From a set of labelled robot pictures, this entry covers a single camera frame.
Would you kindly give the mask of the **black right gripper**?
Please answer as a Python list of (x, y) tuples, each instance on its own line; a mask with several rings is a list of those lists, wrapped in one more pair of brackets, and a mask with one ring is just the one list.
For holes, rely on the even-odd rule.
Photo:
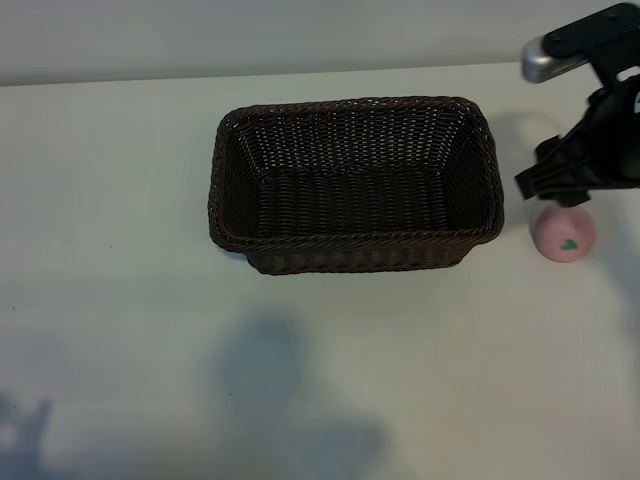
[(589, 190), (619, 189), (620, 179), (611, 161), (612, 129), (619, 113), (619, 84), (594, 92), (584, 116), (567, 135), (569, 160), (560, 139), (539, 144), (534, 151), (535, 164), (515, 176), (522, 197), (573, 208), (591, 199)]

